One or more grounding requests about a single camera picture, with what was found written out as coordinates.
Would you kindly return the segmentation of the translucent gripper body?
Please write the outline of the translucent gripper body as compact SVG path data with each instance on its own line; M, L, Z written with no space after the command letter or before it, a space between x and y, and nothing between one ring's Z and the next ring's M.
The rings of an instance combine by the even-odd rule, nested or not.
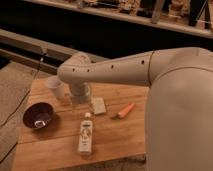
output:
M88 83L70 84L70 99L73 105L86 104L90 101L90 85Z

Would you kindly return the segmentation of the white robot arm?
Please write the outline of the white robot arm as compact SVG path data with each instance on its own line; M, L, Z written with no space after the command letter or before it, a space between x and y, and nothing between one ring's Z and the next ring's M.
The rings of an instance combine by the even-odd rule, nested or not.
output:
M172 48L97 63L76 53L57 74L70 85L147 86L147 171L213 171L213 51Z

